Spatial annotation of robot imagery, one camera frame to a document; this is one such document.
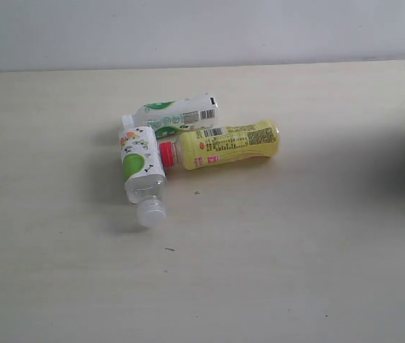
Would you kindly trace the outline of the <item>yellow label bottle red cap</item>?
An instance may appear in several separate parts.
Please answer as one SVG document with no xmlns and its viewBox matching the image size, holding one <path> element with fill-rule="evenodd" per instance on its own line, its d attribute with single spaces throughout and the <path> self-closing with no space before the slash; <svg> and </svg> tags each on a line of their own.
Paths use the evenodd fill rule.
<svg viewBox="0 0 405 343">
<path fill-rule="evenodd" d="M 253 157 L 272 157 L 280 143 L 278 126 L 271 120 L 243 126 L 223 126 L 184 132 L 175 141 L 159 145 L 165 167 L 186 170 L 227 164 Z"/>
</svg>

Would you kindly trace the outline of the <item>butterfly label clear bottle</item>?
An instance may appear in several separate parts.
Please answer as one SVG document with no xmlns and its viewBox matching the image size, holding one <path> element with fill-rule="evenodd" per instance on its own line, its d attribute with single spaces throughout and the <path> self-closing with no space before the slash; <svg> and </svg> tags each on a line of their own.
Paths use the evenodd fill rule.
<svg viewBox="0 0 405 343">
<path fill-rule="evenodd" d="M 166 175 L 155 133 L 148 126 L 124 127 L 119 132 L 124 190 L 136 206 L 136 217 L 143 227 L 160 225 L 166 217 L 163 198 Z"/>
</svg>

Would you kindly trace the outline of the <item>white green label bottle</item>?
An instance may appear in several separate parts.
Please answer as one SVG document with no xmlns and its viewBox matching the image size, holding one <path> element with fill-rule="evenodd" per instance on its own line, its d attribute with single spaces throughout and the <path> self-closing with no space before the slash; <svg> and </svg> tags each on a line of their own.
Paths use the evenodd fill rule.
<svg viewBox="0 0 405 343">
<path fill-rule="evenodd" d="M 151 127 L 158 139 L 183 131 L 214 127 L 219 116 L 216 97 L 203 93 L 190 99 L 145 104 L 135 114 L 123 115 L 125 129 Z"/>
</svg>

